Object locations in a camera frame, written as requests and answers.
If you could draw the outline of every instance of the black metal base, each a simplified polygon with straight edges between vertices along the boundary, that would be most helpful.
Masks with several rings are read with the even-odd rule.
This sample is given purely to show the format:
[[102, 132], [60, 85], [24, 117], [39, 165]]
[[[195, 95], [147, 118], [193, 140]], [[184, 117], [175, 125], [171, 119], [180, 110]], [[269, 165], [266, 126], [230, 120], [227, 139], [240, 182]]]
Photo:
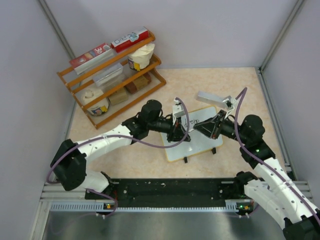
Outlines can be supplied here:
[[[203, 208], [225, 207], [226, 195], [232, 187], [233, 178], [164, 178], [164, 179], [112, 179], [103, 193], [118, 200], [119, 207], [150, 208]], [[240, 196], [230, 195], [231, 199]], [[101, 200], [104, 197], [86, 193], [87, 200]]]

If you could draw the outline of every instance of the speckled floor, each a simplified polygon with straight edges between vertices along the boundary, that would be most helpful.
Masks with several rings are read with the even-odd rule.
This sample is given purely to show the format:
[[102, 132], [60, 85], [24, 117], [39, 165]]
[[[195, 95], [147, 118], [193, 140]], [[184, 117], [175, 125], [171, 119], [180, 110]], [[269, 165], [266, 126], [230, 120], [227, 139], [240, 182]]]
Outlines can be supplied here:
[[[198, 91], [215, 93], [222, 97], [237, 96], [248, 87], [240, 109], [239, 122], [248, 114], [256, 114], [263, 120], [265, 134], [263, 139], [275, 152], [283, 165], [283, 158], [276, 140], [268, 109], [254, 68], [186, 68], [159, 69], [167, 84], [145, 100], [119, 115], [96, 130], [82, 110], [77, 106], [69, 133], [73, 141], [85, 140], [116, 127], [125, 119], [136, 115], [149, 99], [162, 103], [163, 113], [172, 111], [174, 97], [181, 98], [188, 111], [208, 105], [195, 100]], [[150, 132], [144, 141], [162, 145], [160, 133]], [[224, 178], [234, 177], [239, 171], [251, 171], [242, 159], [239, 144], [223, 137], [223, 145], [217, 154], [210, 151], [183, 160], [168, 162], [164, 149], [151, 148], [139, 143], [118, 148], [89, 165], [95, 171], [104, 171], [112, 178]]]

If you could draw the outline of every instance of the wooden block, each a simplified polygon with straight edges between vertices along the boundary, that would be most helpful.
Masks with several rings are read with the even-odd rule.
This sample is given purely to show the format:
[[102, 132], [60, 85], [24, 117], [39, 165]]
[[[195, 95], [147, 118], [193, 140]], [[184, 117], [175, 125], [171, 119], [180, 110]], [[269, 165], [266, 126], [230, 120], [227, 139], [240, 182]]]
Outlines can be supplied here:
[[122, 103], [126, 100], [128, 100], [128, 94], [124, 87], [109, 96], [109, 101], [112, 105]]
[[137, 91], [146, 87], [149, 83], [151, 83], [151, 76], [148, 73], [145, 73], [142, 76], [125, 85], [125, 88], [129, 91], [129, 93], [134, 94]]

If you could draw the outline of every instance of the white jar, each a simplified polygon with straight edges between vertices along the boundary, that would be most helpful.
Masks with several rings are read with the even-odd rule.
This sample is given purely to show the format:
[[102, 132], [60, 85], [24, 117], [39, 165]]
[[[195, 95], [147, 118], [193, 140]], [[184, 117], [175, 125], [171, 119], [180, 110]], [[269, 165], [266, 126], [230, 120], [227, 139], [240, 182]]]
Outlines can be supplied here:
[[[88, 88], [82, 94], [82, 104], [86, 105], [92, 102], [94, 99], [100, 97], [104, 92], [99, 88]], [[87, 111], [94, 116], [99, 116], [105, 114], [108, 111], [109, 102], [107, 98], [102, 99], [101, 101], [97, 102], [95, 105], [89, 107]]]

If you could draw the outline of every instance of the transparent plastic box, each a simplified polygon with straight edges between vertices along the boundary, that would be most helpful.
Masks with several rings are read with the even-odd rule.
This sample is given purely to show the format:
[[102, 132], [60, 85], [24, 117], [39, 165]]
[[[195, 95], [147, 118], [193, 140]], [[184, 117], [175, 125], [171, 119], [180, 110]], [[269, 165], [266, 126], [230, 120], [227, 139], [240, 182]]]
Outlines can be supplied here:
[[124, 71], [124, 67], [121, 63], [114, 64], [108, 67], [106, 70], [98, 75], [95, 75], [92, 79], [95, 85], [101, 89], [109, 88], [109, 85], [114, 85], [113, 82], [118, 82], [120, 76]]

